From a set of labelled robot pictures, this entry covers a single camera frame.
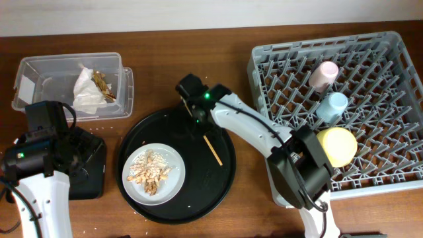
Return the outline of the pile of nuts and oats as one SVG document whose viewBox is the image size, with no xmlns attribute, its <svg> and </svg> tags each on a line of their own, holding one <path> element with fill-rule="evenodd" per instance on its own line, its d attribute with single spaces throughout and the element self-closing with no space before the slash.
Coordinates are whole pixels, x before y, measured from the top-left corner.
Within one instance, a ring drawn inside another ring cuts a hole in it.
<svg viewBox="0 0 423 238">
<path fill-rule="evenodd" d="M 130 166 L 130 174 L 126 180 L 142 186 L 144 192 L 150 196 L 156 195 L 162 180 L 167 180 L 172 169 L 165 158 L 152 149 L 142 152 Z"/>
</svg>

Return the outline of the yellow bowl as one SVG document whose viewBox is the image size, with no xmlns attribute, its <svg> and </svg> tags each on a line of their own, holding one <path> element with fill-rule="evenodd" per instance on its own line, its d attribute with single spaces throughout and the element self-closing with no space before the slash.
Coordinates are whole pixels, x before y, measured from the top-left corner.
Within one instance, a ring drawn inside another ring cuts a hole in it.
<svg viewBox="0 0 423 238">
<path fill-rule="evenodd" d="M 333 127 L 317 134 L 330 164 L 335 167 L 344 167 L 351 162 L 357 150 L 358 143 L 354 135 L 345 128 Z"/>
</svg>

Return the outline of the grey plate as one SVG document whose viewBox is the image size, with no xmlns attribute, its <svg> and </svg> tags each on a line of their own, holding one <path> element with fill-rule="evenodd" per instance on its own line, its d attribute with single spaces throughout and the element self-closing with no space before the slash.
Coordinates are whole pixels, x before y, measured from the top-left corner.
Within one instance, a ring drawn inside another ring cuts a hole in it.
<svg viewBox="0 0 423 238">
<path fill-rule="evenodd" d="M 142 186 L 126 180 L 127 176 L 130 174 L 130 166 L 134 164 L 135 158 L 148 149 L 159 152 L 167 161 L 168 166 L 172 169 L 168 174 L 167 180 L 161 181 L 161 185 L 154 196 L 145 193 Z M 150 143 L 136 149 L 128 157 L 124 163 L 122 174 L 120 175 L 120 182 L 123 183 L 126 194 L 132 200 L 146 206 L 157 206 L 168 202 L 178 194 L 184 183 L 185 174 L 184 161 L 175 149 L 162 143 Z"/>
</svg>

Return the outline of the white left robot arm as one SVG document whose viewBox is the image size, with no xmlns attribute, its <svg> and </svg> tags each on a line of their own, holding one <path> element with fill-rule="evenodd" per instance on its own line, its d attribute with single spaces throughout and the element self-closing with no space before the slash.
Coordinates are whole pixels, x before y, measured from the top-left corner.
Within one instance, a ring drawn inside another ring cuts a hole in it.
<svg viewBox="0 0 423 238">
<path fill-rule="evenodd" d="M 19 208 L 24 237 L 72 237 L 69 172 L 77 161 L 67 132 L 24 134 L 1 160 L 1 182 Z"/>
</svg>

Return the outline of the white tissue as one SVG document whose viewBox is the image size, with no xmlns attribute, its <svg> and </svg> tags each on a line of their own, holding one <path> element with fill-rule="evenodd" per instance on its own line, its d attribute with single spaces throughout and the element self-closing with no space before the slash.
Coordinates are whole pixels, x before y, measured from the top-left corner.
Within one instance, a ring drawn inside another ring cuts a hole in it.
<svg viewBox="0 0 423 238">
<path fill-rule="evenodd" d="M 106 97 L 93 81 L 92 69 L 84 67 L 73 88 L 73 107 L 76 111 L 96 114 L 98 108 L 106 106 Z"/>
</svg>

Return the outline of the blue cup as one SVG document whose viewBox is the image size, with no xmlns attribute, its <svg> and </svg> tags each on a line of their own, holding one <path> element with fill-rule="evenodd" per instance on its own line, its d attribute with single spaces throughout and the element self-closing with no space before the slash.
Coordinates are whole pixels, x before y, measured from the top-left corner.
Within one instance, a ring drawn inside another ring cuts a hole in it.
<svg viewBox="0 0 423 238">
<path fill-rule="evenodd" d="M 323 122 L 332 123 L 341 116 L 348 105 L 348 98 L 339 92 L 331 93 L 323 99 L 316 114 Z"/>
</svg>

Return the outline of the gold coffee sachet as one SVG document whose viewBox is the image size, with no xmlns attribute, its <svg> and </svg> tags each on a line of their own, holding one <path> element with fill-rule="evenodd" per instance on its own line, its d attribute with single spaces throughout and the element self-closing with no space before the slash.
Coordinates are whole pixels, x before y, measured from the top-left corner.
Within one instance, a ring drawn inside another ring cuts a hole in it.
<svg viewBox="0 0 423 238">
<path fill-rule="evenodd" d="M 109 100 L 115 101 L 116 97 L 114 96 L 110 87 L 106 84 L 104 78 L 105 78 L 105 74 L 99 71 L 93 72 L 93 80 L 95 82 L 95 85 L 99 88 L 103 96 Z"/>
</svg>

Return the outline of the pink cup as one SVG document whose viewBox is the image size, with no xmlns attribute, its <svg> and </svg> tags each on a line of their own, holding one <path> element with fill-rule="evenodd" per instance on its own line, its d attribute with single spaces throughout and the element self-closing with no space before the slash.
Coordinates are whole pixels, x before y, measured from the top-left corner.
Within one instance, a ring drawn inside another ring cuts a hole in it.
<svg viewBox="0 0 423 238">
<path fill-rule="evenodd" d="M 324 92 L 329 85 L 333 84 L 338 76 L 339 67 L 332 61 L 322 62 L 309 78 L 309 86 L 314 87 L 316 92 Z"/>
</svg>

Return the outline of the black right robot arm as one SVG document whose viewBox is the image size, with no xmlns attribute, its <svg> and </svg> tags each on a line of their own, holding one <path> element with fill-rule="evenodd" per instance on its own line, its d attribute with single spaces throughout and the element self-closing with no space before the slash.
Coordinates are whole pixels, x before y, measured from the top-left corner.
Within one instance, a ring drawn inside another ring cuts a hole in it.
<svg viewBox="0 0 423 238">
<path fill-rule="evenodd" d="M 339 237 L 330 206 L 332 165 L 315 133 L 281 126 L 247 106 L 223 85 L 178 85 L 195 121 L 237 134 L 265 158 L 274 202 L 298 209 L 306 237 Z"/>
</svg>

